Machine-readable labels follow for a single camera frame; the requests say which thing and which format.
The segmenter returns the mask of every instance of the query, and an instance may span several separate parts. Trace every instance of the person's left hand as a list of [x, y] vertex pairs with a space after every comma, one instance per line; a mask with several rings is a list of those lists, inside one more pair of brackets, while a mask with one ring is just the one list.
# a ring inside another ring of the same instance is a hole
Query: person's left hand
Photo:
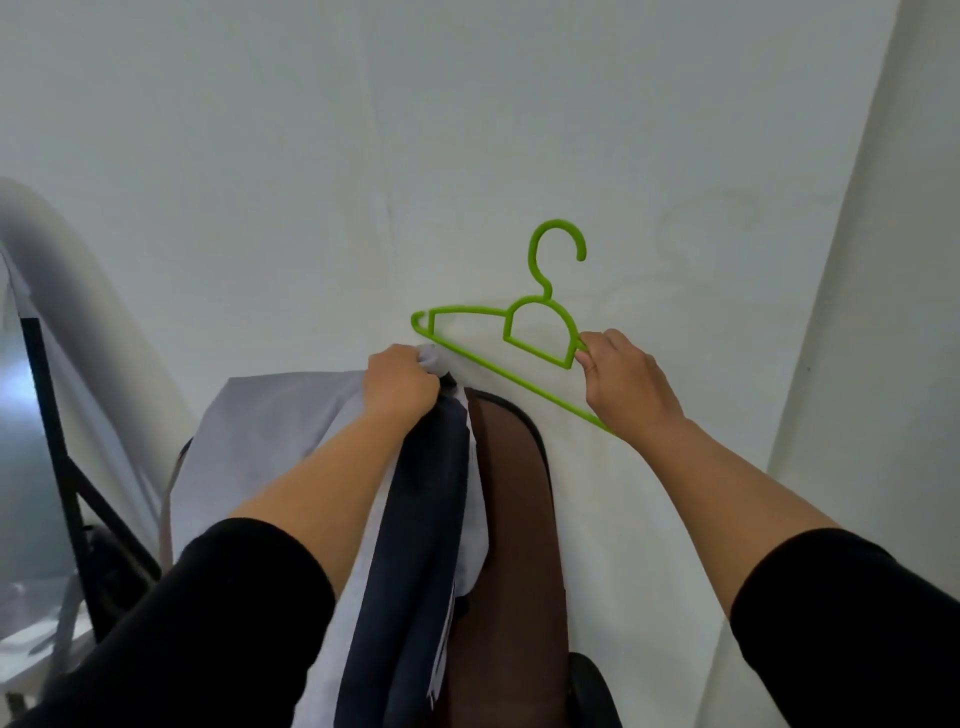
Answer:
[[417, 348], [393, 344], [370, 357], [363, 376], [364, 413], [413, 426], [437, 401], [440, 380], [417, 361]]

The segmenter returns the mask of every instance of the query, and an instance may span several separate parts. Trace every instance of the person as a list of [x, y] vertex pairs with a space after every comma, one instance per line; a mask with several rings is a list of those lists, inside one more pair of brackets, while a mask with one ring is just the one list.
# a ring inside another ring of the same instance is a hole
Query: person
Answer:
[[[622, 333], [582, 338], [589, 406], [666, 489], [790, 725], [956, 718], [960, 603], [713, 440]], [[412, 347], [372, 356], [363, 415], [192, 542], [15, 724], [290, 725], [376, 488], [439, 386]]]

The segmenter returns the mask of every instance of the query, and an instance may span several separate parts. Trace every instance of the hand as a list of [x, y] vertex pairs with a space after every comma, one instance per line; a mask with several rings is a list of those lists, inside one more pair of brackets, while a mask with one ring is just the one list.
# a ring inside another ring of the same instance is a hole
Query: hand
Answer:
[[587, 378], [587, 404], [603, 424], [634, 448], [649, 435], [684, 419], [680, 401], [650, 354], [615, 328], [584, 331], [588, 352], [576, 352]]
[[440, 380], [417, 361], [417, 348], [393, 344], [370, 357], [363, 375], [364, 414], [384, 416], [404, 434], [437, 401]]

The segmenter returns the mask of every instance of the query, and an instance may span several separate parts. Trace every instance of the hanger hook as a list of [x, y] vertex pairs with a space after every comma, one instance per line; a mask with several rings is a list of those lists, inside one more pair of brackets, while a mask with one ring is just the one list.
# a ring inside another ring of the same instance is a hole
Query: hanger hook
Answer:
[[530, 238], [530, 248], [527, 251], [527, 267], [530, 268], [530, 275], [534, 277], [534, 280], [543, 286], [543, 297], [545, 299], [550, 299], [553, 296], [553, 283], [540, 272], [540, 266], [537, 265], [537, 247], [540, 245], [543, 234], [554, 229], [562, 230], [573, 238], [573, 242], [577, 246], [577, 260], [587, 259], [587, 241], [584, 240], [584, 234], [573, 223], [566, 220], [547, 220], [534, 230], [534, 234]]

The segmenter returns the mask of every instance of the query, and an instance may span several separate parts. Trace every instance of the clothing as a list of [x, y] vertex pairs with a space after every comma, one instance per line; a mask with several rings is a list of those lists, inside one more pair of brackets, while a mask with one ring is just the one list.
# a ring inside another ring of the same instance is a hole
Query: clothing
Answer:
[[[359, 552], [307, 676], [294, 726], [404, 727], [443, 682], [453, 600], [476, 582], [488, 532], [462, 390], [443, 377], [374, 498]], [[231, 379], [204, 413], [170, 496], [176, 557], [363, 411], [362, 372]]]
[[[292, 537], [218, 523], [14, 725], [288, 726], [333, 607], [323, 570]], [[955, 714], [960, 603], [846, 531], [810, 531], [768, 554], [732, 628], [792, 726]]]

